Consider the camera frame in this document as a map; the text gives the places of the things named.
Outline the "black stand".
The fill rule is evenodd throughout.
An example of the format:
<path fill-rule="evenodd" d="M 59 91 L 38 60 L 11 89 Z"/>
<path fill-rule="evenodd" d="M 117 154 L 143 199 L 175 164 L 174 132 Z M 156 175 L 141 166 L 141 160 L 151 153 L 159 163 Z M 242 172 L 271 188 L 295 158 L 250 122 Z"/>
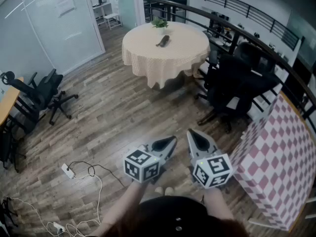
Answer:
<path fill-rule="evenodd" d="M 11 198 L 6 197 L 0 202 L 0 234 L 4 234 L 5 237 L 13 237 L 12 226 L 7 224 L 6 219 L 9 219 L 14 227 L 18 227 L 12 218 L 12 215 L 18 216 L 18 214 L 9 209 L 9 202 L 11 200 Z"/>

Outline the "white paper notice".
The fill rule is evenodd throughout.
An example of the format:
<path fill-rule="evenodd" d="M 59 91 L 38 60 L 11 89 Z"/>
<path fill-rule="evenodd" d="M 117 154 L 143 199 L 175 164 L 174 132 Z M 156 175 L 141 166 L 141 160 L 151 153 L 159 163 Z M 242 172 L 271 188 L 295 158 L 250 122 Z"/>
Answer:
<path fill-rule="evenodd" d="M 74 0 L 54 0 L 54 2 L 58 17 L 76 8 Z"/>

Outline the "pink checked tablecloth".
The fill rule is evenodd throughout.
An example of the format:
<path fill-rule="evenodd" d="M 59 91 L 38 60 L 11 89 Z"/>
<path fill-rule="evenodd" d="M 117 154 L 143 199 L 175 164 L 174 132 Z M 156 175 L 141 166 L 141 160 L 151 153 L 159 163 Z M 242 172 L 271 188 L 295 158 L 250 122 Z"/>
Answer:
<path fill-rule="evenodd" d="M 316 178 L 316 139 L 283 93 L 247 127 L 230 161 L 264 226 L 290 231 Z"/>

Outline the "potted green plant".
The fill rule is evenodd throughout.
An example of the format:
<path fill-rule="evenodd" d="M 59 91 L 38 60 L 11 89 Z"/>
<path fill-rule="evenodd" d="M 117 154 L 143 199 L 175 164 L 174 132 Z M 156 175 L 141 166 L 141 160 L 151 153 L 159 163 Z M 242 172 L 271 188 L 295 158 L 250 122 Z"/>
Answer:
<path fill-rule="evenodd" d="M 151 24 L 153 28 L 158 29 L 158 32 L 161 35 L 165 35 L 165 31 L 168 28 L 168 21 L 159 17 L 154 17 L 154 19 L 151 21 Z"/>

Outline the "cluttered white counter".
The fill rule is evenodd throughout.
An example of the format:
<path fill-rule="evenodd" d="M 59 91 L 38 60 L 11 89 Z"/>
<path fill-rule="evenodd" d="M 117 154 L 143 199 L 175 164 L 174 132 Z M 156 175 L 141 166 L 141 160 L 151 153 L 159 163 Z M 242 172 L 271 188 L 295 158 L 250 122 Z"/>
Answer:
<path fill-rule="evenodd" d="M 224 52 L 229 52 L 235 32 L 228 28 L 226 30 L 224 27 L 220 27 L 221 31 L 218 32 L 218 27 L 215 28 L 203 28 L 203 33 L 207 36 L 209 40 L 210 50 L 219 50 Z"/>

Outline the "cream checked round tablecloth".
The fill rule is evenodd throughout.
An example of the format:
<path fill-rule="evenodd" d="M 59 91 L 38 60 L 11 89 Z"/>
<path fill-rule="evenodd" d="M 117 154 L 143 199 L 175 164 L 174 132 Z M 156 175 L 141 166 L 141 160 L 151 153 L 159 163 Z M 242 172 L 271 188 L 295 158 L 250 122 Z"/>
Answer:
<path fill-rule="evenodd" d="M 165 47 L 157 47 L 169 35 Z M 136 76 L 146 77 L 148 87 L 160 88 L 181 72 L 192 76 L 205 62 L 210 52 L 207 36 L 198 28 L 179 22 L 169 22 L 165 35 L 147 23 L 130 30 L 122 41 L 123 63 L 132 67 Z"/>

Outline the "dark grey pouch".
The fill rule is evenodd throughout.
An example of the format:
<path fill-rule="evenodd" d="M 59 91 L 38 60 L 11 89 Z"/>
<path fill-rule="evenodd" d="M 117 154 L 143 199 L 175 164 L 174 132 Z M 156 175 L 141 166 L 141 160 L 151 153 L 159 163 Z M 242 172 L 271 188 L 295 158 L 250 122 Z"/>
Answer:
<path fill-rule="evenodd" d="M 170 36 L 169 36 L 169 35 L 165 35 L 165 36 L 161 39 L 161 41 L 160 41 L 158 44 L 156 44 L 156 46 L 157 46 L 157 47 L 165 47 L 166 44 L 168 43 L 169 39 L 170 39 Z"/>

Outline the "white stool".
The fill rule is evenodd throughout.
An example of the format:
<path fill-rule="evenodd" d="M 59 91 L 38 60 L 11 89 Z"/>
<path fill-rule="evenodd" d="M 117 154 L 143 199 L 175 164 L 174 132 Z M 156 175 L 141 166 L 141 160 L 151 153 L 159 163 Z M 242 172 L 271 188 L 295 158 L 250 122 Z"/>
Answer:
<path fill-rule="evenodd" d="M 106 26 L 111 30 L 112 28 L 122 26 L 121 16 L 119 13 L 111 13 L 103 17 Z"/>

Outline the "black balcony railing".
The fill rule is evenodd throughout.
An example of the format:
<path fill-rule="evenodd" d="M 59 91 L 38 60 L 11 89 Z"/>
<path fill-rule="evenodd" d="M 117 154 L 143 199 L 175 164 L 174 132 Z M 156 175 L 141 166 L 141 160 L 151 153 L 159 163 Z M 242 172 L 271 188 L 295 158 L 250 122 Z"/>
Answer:
<path fill-rule="evenodd" d="M 294 50 L 300 38 L 286 26 L 261 10 L 240 0 L 205 0 L 230 9 L 261 25 L 277 36 L 291 50 Z"/>

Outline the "person's black top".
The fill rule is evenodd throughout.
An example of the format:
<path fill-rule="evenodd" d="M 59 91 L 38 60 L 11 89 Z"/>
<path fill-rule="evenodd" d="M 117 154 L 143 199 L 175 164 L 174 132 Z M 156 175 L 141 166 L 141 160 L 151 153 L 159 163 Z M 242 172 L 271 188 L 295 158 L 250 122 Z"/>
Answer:
<path fill-rule="evenodd" d="M 133 237 L 190 237 L 207 223 L 201 203 L 188 197 L 161 196 L 139 204 Z"/>

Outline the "person's right forearm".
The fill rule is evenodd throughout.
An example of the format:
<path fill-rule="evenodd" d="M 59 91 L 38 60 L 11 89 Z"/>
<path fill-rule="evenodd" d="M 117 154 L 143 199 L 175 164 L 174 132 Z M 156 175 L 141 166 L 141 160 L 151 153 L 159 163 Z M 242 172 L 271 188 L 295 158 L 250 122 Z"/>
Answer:
<path fill-rule="evenodd" d="M 204 205 L 207 213 L 222 220 L 233 220 L 234 216 L 224 200 L 223 194 L 218 188 L 204 190 Z"/>

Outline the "curved black railing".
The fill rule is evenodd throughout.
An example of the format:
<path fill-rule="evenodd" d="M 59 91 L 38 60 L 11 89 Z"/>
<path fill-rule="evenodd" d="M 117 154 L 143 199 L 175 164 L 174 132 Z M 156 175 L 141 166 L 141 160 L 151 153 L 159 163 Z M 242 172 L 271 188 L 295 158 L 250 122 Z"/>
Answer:
<path fill-rule="evenodd" d="M 316 126 L 314 125 L 313 121 L 310 118 L 310 115 L 316 111 L 316 97 L 314 97 L 311 90 L 308 88 L 308 86 L 304 83 L 304 81 L 301 79 L 301 77 L 294 71 L 294 69 L 284 61 L 279 55 L 277 55 L 274 51 L 272 51 L 265 43 L 263 43 L 258 38 L 254 37 L 250 33 L 246 32 L 245 30 L 242 30 L 233 24 L 225 21 L 224 19 L 217 17 L 211 13 L 208 13 L 206 11 L 203 11 L 201 9 L 194 8 L 192 6 L 184 5 L 181 3 L 177 3 L 174 1 L 169 0 L 143 0 L 144 1 L 144 7 L 151 9 L 151 10 L 159 10 L 161 12 L 164 12 L 167 14 L 167 19 L 174 19 L 178 15 L 173 12 L 172 8 L 181 8 L 185 11 L 195 13 L 199 16 L 203 16 L 209 20 L 212 20 L 214 22 L 218 22 L 221 25 L 230 28 L 231 30 L 235 31 L 234 38 L 231 40 L 232 45 L 229 49 L 228 53 L 232 54 L 235 50 L 237 41 L 239 37 L 246 38 L 250 43 L 254 44 L 255 46 L 261 48 L 265 53 L 267 53 L 276 63 L 276 65 L 280 66 L 281 68 L 285 69 L 291 76 L 295 78 L 297 83 L 302 88 L 303 92 L 306 94 L 308 100 L 311 102 L 312 106 L 305 110 L 303 105 L 301 104 L 301 101 L 296 97 L 296 95 L 291 91 L 290 94 L 293 95 L 293 98 L 298 102 L 299 107 L 301 108 L 303 115 L 302 118 L 304 120 L 308 120 L 311 124 L 312 129 L 314 132 L 316 132 Z"/>

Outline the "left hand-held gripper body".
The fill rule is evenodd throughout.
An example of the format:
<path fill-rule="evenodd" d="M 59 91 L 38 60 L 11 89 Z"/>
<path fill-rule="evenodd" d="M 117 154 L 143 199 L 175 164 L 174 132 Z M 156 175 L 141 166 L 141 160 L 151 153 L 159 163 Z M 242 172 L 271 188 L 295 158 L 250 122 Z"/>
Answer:
<path fill-rule="evenodd" d="M 170 157 L 169 142 L 151 142 L 133 148 L 123 158 L 127 176 L 138 183 L 155 183 L 166 171 L 164 165 Z"/>

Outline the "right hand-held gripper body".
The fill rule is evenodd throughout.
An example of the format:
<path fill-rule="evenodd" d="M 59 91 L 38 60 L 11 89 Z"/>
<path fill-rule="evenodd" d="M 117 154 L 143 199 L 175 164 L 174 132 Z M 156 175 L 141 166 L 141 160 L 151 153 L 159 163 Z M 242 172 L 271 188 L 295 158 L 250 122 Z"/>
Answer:
<path fill-rule="evenodd" d="M 233 174 L 228 154 L 220 150 L 191 159 L 191 175 L 205 189 L 226 184 Z"/>

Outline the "person's left forearm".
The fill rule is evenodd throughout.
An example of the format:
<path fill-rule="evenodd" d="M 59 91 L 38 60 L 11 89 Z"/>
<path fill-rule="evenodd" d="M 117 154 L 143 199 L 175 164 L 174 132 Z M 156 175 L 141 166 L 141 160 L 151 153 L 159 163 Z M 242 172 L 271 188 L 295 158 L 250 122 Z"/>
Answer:
<path fill-rule="evenodd" d="M 123 216 L 133 210 L 141 201 L 148 183 L 133 181 L 124 194 L 115 202 L 103 217 L 100 226 L 89 237 L 101 237 Z"/>

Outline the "black office chair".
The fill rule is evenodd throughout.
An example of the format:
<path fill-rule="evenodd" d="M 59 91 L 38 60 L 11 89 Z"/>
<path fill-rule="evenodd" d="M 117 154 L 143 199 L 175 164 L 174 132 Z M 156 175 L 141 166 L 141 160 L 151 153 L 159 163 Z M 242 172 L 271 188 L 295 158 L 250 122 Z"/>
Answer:
<path fill-rule="evenodd" d="M 25 126 L 26 130 L 22 129 L 25 134 L 34 130 L 37 123 L 43 118 L 40 116 L 40 112 L 47 109 L 52 110 L 49 119 L 50 125 L 55 124 L 53 118 L 57 110 L 60 110 L 67 119 L 71 119 L 72 116 L 66 113 L 62 105 L 79 97 L 77 94 L 64 97 L 66 92 L 58 91 L 63 75 L 57 74 L 56 69 L 43 77 L 39 83 L 35 83 L 36 75 L 37 73 L 34 73 L 28 83 L 24 83 L 22 78 L 16 78 L 12 71 L 0 75 L 0 80 L 4 85 L 20 90 L 19 100 L 22 100 L 21 105 L 24 110 L 20 112 L 13 107 L 10 115 Z"/>
<path fill-rule="evenodd" d="M 195 99 L 207 100 L 213 107 L 197 124 L 201 126 L 218 117 L 229 133 L 231 121 L 244 118 L 251 109 L 253 99 L 278 83 L 279 78 L 274 73 L 257 74 L 242 59 L 223 54 L 219 59 L 219 68 L 209 69 L 206 74 L 204 86 L 207 94 L 194 96 Z"/>
<path fill-rule="evenodd" d="M 3 164 L 4 169 L 7 169 L 5 164 L 10 161 L 14 165 L 14 169 L 17 173 L 19 170 L 16 165 L 17 156 L 26 159 L 26 155 L 23 155 L 17 151 L 20 140 L 14 138 L 12 129 L 13 123 L 8 123 L 6 119 L 0 125 L 0 161 Z"/>
<path fill-rule="evenodd" d="M 252 70 L 259 73 L 274 73 L 276 62 L 265 51 L 248 42 L 242 42 L 234 51 L 234 56 L 242 59 Z"/>

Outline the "orange wooden table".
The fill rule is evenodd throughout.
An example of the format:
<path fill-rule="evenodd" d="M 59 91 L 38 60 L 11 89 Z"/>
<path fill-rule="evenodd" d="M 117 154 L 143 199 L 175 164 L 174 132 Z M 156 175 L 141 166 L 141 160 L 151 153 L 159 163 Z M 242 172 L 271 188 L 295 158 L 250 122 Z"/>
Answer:
<path fill-rule="evenodd" d="M 17 121 L 10 115 L 11 109 L 15 107 L 18 111 L 22 112 L 24 109 L 21 105 L 22 100 L 19 100 L 20 90 L 13 86 L 10 86 L 8 91 L 4 94 L 3 99 L 0 101 L 0 125 L 9 118 L 13 123 L 19 126 L 21 129 L 26 130 L 25 126 Z"/>

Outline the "white shelf unit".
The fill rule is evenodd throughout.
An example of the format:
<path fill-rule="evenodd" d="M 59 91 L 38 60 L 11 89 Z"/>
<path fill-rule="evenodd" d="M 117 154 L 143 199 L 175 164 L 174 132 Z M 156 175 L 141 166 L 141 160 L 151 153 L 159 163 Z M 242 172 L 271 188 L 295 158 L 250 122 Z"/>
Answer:
<path fill-rule="evenodd" d="M 108 5 L 111 5 L 110 2 L 103 2 L 102 0 L 90 0 L 91 5 L 92 5 L 92 9 L 94 12 L 94 17 L 96 19 L 96 22 L 98 24 L 98 26 L 100 26 L 101 24 L 104 24 L 106 22 L 105 20 L 105 8 Z"/>

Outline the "white power strip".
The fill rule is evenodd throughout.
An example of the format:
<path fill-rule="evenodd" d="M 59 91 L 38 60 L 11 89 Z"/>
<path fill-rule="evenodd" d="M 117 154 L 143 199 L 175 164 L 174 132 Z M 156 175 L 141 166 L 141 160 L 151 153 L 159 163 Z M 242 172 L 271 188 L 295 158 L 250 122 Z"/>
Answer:
<path fill-rule="evenodd" d="M 73 179 L 74 178 L 74 172 L 70 169 L 70 167 L 68 165 L 66 165 L 65 163 L 62 165 L 61 169 L 64 171 L 64 173 L 70 178 Z"/>

